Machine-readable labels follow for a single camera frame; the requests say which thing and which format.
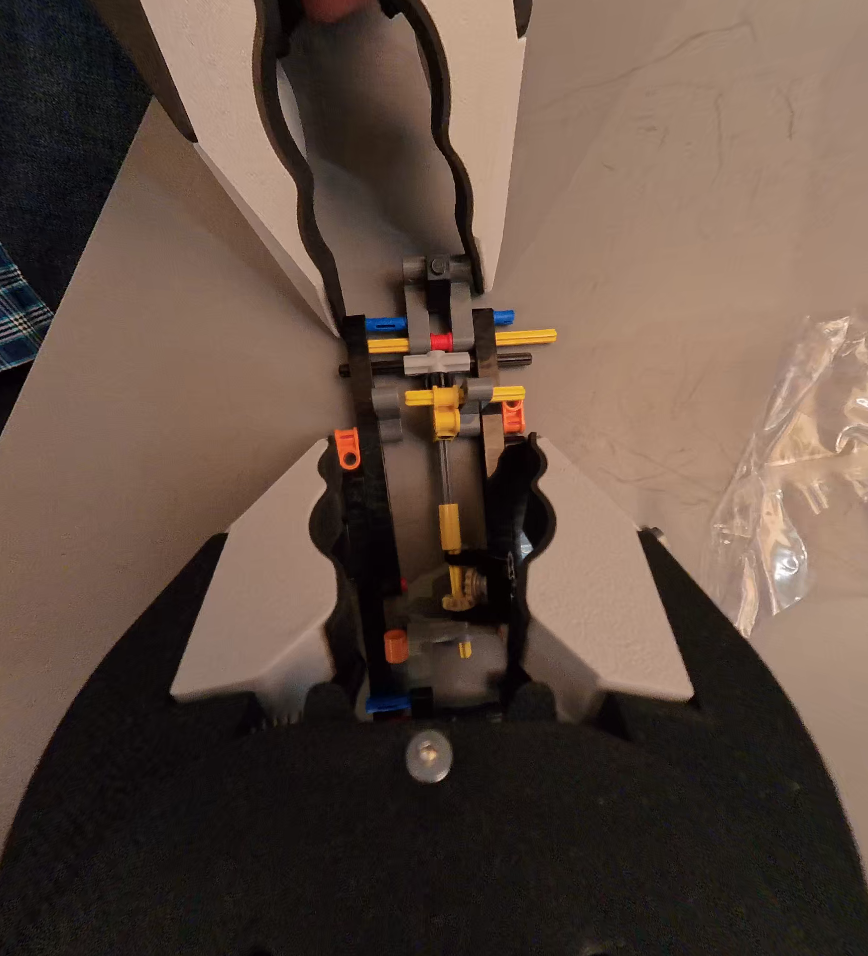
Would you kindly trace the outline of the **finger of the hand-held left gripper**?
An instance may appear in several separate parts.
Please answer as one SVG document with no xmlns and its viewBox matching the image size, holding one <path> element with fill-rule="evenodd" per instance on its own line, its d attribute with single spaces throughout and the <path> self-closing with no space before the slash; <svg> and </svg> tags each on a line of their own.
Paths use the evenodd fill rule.
<svg viewBox="0 0 868 956">
<path fill-rule="evenodd" d="M 430 126 L 450 170 L 454 218 L 476 294 L 495 281 L 523 78 L 523 3 L 392 1 L 414 32 Z"/>
<path fill-rule="evenodd" d="M 142 8 L 196 151 L 308 308 L 334 337 L 346 315 L 318 227 L 278 2 L 153 1 Z"/>
</svg>

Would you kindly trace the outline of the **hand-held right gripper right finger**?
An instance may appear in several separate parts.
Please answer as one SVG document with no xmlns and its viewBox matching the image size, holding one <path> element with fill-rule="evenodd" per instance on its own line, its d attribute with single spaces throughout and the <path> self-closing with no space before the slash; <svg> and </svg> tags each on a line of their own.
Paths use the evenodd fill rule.
<svg viewBox="0 0 868 956">
<path fill-rule="evenodd" d="M 694 687 L 639 530 L 548 438 L 530 434 L 502 455 L 499 477 L 525 480 L 514 663 L 548 687 L 565 723 L 593 719 L 609 693 L 685 703 Z"/>
</svg>

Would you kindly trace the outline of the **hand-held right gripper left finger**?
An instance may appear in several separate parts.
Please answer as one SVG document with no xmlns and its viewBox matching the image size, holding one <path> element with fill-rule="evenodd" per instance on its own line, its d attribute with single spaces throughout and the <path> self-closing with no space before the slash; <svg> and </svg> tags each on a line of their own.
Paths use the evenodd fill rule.
<svg viewBox="0 0 868 956">
<path fill-rule="evenodd" d="M 333 555 L 336 450 L 315 442 L 226 532 L 171 694 L 304 701 L 354 681 L 354 614 Z"/>
</svg>

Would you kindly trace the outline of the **black lego drive shaft assembly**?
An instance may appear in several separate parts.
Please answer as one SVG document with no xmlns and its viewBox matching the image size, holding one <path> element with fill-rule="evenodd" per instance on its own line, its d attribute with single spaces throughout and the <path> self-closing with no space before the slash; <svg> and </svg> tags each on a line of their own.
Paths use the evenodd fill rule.
<svg viewBox="0 0 868 956">
<path fill-rule="evenodd" d="M 411 699 L 409 716 L 399 720 L 469 713 L 496 720 L 528 681 L 510 638 L 524 633 L 516 605 L 532 545 L 523 534 L 525 480 L 495 474 L 503 453 L 535 434 L 526 430 L 523 387 L 502 385 L 499 372 L 510 359 L 505 349 L 550 344 L 556 332 L 510 332 L 512 312 L 474 307 L 465 256 L 407 257 L 402 276 L 405 316 L 365 317 L 372 401 L 388 490 L 385 449 L 403 438 L 403 413 L 429 417 L 442 570 L 432 583 L 412 587 L 397 552 L 402 593 L 385 602 L 385 656 Z M 356 427 L 336 431 L 333 446 L 343 490 L 337 548 L 355 589 L 363 640 L 343 488 L 360 464 Z"/>
</svg>

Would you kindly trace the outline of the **clear plastic bag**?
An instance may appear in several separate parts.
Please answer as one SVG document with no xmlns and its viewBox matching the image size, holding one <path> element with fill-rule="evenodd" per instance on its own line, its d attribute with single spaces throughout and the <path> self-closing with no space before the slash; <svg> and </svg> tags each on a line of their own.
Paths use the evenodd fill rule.
<svg viewBox="0 0 868 956">
<path fill-rule="evenodd" d="M 796 324 L 708 533 L 704 587 L 747 638 L 868 598 L 868 306 Z"/>
</svg>

